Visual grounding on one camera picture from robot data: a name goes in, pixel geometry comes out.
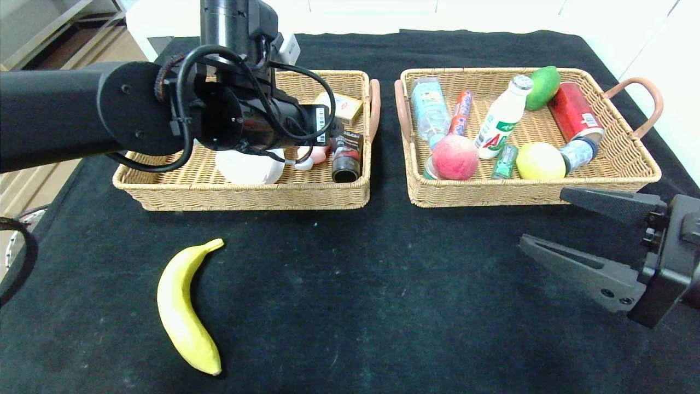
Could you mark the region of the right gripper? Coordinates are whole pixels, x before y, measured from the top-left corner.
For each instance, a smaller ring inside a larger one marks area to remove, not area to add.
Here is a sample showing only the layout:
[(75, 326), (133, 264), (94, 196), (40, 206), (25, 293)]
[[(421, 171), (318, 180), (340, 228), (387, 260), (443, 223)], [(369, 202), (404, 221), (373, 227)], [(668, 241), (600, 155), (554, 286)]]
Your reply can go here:
[(565, 247), (529, 234), (520, 249), (611, 312), (653, 329), (679, 303), (699, 306), (699, 201), (658, 195), (563, 187), (560, 199), (631, 226), (645, 226), (647, 247), (639, 272), (627, 264)]

